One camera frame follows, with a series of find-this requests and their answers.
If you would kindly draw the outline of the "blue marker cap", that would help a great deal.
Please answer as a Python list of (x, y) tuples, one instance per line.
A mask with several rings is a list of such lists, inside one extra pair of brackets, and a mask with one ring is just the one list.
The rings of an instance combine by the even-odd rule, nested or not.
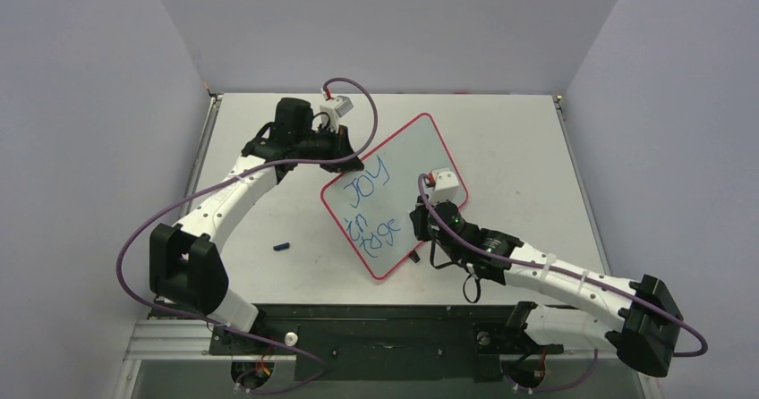
[(287, 250), (289, 248), (290, 248), (290, 243), (289, 242), (284, 242), (284, 243), (280, 243), (280, 244), (274, 245), (272, 247), (272, 250), (273, 251), (282, 251), (282, 250)]

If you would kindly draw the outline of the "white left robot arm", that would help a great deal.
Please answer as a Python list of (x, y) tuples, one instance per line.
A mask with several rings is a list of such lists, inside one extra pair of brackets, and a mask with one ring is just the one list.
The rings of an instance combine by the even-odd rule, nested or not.
[(361, 171), (341, 118), (353, 108), (346, 96), (327, 98), (318, 110), (299, 98), (281, 98), (275, 118), (247, 142), (226, 179), (174, 225), (157, 225), (149, 237), (150, 290), (232, 327), (243, 353), (260, 352), (267, 329), (260, 311), (234, 292), (220, 252), (255, 203), (280, 184), (298, 160), (319, 160), (333, 174)]

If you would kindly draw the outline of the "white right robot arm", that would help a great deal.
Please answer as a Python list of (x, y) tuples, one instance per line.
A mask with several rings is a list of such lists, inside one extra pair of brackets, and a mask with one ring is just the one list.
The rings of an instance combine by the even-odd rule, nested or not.
[(410, 219), (417, 240), (442, 250), (450, 266), (475, 282), (524, 288), (565, 304), (563, 310), (534, 304), (525, 317), (510, 321), (504, 330), (512, 349), (583, 339), (593, 348), (614, 349), (638, 372), (668, 375), (684, 319), (659, 278), (633, 280), (582, 269), (513, 235), (465, 221), (448, 201), (433, 209), (418, 202)]

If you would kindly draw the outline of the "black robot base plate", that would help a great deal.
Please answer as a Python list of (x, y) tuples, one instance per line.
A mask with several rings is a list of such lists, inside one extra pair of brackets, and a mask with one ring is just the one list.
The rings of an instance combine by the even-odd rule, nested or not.
[[(572, 350), (564, 340), (537, 340), (527, 332), (533, 305), (420, 306), (265, 304), (255, 327), (265, 342), (222, 327), (185, 319), (182, 327), (200, 330), (203, 357), (231, 359), (233, 377), (248, 371), (245, 386), (271, 387), (294, 364), (294, 379), (321, 371), (323, 381), (437, 381), (470, 378), (500, 381), (524, 378), (532, 358)], [(305, 355), (279, 347), (297, 336)]]

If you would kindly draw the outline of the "pink framed whiteboard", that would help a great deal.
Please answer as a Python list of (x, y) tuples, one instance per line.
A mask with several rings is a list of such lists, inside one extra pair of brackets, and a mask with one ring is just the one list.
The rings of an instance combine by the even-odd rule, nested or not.
[(409, 214), (417, 177), (458, 168), (431, 115), (421, 113), (362, 157), (361, 172), (326, 184), (321, 201), (371, 277), (388, 276), (421, 243)]

